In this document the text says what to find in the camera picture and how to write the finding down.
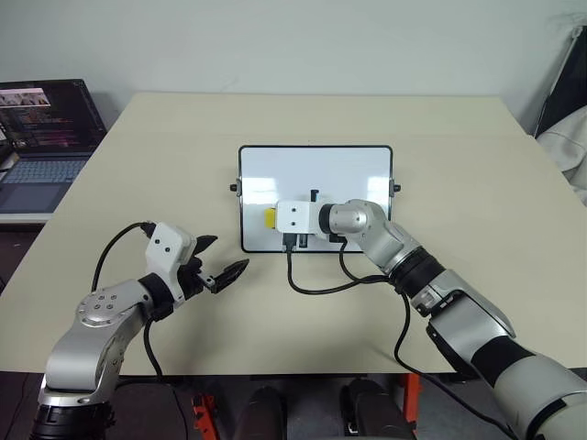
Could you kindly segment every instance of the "yellow block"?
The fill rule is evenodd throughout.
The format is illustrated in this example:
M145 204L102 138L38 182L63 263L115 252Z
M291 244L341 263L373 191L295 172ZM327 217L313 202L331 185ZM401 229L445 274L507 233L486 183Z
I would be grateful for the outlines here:
M275 229L275 208L265 210L265 227Z

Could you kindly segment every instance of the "laptop touchpad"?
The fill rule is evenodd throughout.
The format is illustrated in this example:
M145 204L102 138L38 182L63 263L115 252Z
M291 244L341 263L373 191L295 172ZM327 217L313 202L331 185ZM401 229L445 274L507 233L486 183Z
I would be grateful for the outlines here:
M60 185L22 185L2 203L2 210L11 212L52 212L53 200L61 192Z

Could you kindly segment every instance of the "red metal frame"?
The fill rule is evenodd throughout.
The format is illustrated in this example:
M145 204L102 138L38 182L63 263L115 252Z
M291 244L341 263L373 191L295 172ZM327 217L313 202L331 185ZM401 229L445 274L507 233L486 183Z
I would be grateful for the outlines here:
M404 384L404 418L415 431L418 418L418 394L422 390L420 377L414 373L406 373L402 376Z
M194 429L200 431L204 440L220 440L214 425L214 410L216 403L214 396L198 394L192 399L194 407Z

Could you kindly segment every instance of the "robotic arm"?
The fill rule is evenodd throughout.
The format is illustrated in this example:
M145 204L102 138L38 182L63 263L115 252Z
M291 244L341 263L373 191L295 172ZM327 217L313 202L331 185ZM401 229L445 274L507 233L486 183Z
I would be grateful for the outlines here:
M102 439L113 424L108 403L130 340L143 325L173 313L204 287L222 291L247 259L207 275L196 255L215 236L195 238L179 227L145 223L147 275L92 291L75 311L72 327L53 348L39 393L31 439Z
M519 438L587 438L587 382L519 346L504 313L390 223L378 204L279 201L275 229L357 243L396 291L429 316L426 332L450 365L489 385Z

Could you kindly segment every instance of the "whiteboard stand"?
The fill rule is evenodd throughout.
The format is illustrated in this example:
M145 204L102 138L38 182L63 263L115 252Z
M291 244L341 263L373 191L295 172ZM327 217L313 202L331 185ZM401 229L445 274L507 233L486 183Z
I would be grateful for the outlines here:
M264 212L279 200L318 200L343 204L350 199L377 203L391 219L393 151L387 145L256 146L238 151L237 195L240 245L245 252L282 252L282 234L265 227ZM338 252L340 243L308 237L296 252ZM360 251L349 243L347 251Z

